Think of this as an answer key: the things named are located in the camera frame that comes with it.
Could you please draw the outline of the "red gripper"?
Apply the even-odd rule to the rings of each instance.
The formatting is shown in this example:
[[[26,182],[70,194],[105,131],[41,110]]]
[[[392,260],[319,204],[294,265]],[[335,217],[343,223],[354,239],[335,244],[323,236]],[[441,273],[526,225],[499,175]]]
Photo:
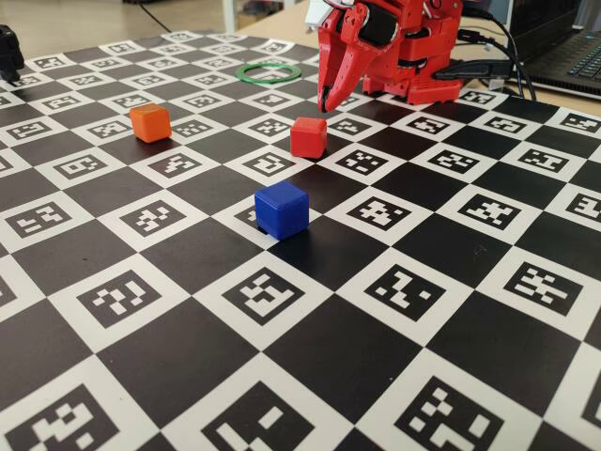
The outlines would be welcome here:
[[[352,92],[381,49],[404,40],[404,1],[319,1],[318,2],[318,107],[329,112]],[[350,20],[358,30],[343,35]]]

